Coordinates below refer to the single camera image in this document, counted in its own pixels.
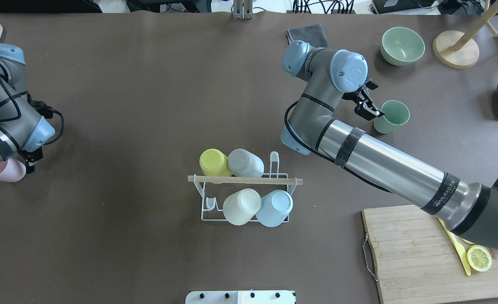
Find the dish rack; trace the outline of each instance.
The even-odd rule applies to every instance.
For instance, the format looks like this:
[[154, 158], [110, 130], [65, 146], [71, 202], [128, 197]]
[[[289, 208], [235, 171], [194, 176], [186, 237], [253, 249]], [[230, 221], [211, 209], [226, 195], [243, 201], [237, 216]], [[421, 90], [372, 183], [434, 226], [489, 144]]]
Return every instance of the dish rack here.
[[[273, 164], [276, 163], [276, 172], [272, 173]], [[232, 183], [232, 184], [253, 184], [253, 185], [285, 185], [286, 192], [292, 195], [297, 185], [303, 185], [303, 179], [297, 177], [293, 179], [288, 178], [287, 173], [279, 172], [279, 154], [276, 151], [270, 153], [270, 171], [264, 173], [262, 177], [237, 177], [237, 176], [203, 176], [203, 175], [188, 175], [188, 182], [193, 182], [197, 188], [198, 193], [202, 197], [200, 219], [203, 221], [212, 222], [226, 222], [226, 219], [205, 219], [205, 212], [211, 212], [214, 209], [222, 212], [219, 208], [216, 198], [208, 198], [206, 196], [206, 183]]]

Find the yellow cup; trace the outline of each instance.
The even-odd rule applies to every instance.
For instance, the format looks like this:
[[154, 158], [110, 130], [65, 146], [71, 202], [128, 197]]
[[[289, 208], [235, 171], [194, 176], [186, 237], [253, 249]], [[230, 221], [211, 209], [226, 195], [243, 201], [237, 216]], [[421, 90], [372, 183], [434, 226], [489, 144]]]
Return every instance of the yellow cup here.
[[200, 168], [206, 176], [231, 176], [228, 157], [217, 149], [208, 149], [200, 156]]

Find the bowl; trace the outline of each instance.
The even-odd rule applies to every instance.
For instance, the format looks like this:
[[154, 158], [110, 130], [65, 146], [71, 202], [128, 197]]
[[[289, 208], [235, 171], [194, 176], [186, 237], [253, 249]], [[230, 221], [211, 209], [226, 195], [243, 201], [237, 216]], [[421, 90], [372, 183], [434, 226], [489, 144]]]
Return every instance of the bowl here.
[[420, 59], [425, 52], [425, 44], [415, 31], [406, 27], [392, 27], [382, 35], [380, 52], [387, 62], [403, 66]]

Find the white label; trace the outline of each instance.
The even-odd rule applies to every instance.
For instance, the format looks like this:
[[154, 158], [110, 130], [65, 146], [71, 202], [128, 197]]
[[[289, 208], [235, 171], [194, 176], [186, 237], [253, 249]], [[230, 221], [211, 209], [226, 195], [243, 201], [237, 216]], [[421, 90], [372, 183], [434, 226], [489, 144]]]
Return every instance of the white label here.
[[388, 0], [384, 3], [384, 7], [387, 8], [389, 6], [396, 6], [397, 2], [399, 2], [399, 0]]

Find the yellow knife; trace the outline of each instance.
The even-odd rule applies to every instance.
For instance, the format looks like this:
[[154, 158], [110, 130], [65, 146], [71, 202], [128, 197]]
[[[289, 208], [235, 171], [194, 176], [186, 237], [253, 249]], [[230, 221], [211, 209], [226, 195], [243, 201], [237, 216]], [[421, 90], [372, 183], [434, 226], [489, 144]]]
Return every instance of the yellow knife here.
[[444, 231], [446, 231], [446, 234], [448, 234], [450, 240], [452, 241], [453, 247], [455, 247], [455, 251], [457, 251], [459, 259], [461, 260], [461, 263], [463, 264], [463, 268], [465, 268], [465, 273], [467, 275], [471, 275], [471, 266], [467, 262], [467, 252], [465, 251], [465, 247], [462, 244], [460, 244], [459, 242], [457, 242], [455, 235], [453, 233], [451, 233], [450, 231], [448, 231], [448, 229], [446, 229], [446, 226], [444, 225], [444, 222], [442, 222], [442, 220], [438, 219], [438, 221], [440, 222], [440, 225], [442, 225], [442, 227], [444, 228]]

